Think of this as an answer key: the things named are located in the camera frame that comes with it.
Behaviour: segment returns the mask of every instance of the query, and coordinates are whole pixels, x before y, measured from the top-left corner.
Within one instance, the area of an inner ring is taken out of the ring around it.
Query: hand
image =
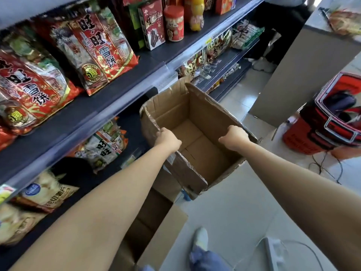
[[[228,133],[220,137],[218,141],[224,144],[228,149],[239,152],[243,145],[250,143],[248,134],[241,127],[230,125]]]
[[[182,141],[178,140],[172,131],[163,127],[157,132],[157,139],[154,146],[164,145],[169,150],[169,155],[177,151],[182,144]]]

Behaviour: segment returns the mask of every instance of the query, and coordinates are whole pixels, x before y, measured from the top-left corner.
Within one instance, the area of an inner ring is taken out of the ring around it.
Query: person's left hand
[[[181,144],[182,141],[178,140],[172,131],[163,127],[157,132],[157,139],[154,146],[164,145],[165,148],[169,150],[169,154],[172,154],[180,148]]]

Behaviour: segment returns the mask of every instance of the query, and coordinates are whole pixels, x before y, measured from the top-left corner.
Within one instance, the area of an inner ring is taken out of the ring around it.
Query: open cardboard box
[[[137,218],[127,231],[109,271],[159,270],[188,216],[174,201],[181,186],[161,169]]]
[[[242,127],[254,143],[257,138],[226,109],[187,79],[148,100],[140,109],[142,133],[153,146],[156,132],[165,127],[182,141],[165,162],[192,199],[215,186],[239,167],[245,158],[218,142],[230,125]]]

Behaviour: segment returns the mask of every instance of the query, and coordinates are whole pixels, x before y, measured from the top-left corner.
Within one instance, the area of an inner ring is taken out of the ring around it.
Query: white sneaker
[[[204,251],[208,251],[208,233],[204,227],[198,228],[194,233],[194,245],[199,246]]]
[[[274,63],[270,63],[266,60],[266,58],[261,57],[253,64],[252,68],[257,71],[273,73],[276,70],[277,65],[275,65]]]

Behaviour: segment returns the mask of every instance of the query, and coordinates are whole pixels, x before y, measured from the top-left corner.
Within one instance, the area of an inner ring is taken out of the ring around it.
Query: foot
[[[208,233],[204,227],[198,228],[194,233],[193,246],[199,246],[204,251],[208,251]]]
[[[264,71],[264,72],[267,72],[267,73],[273,73],[276,70],[277,65],[267,61],[266,58],[261,57],[258,61],[256,61],[253,64],[252,68],[254,70],[257,70],[257,71]]]

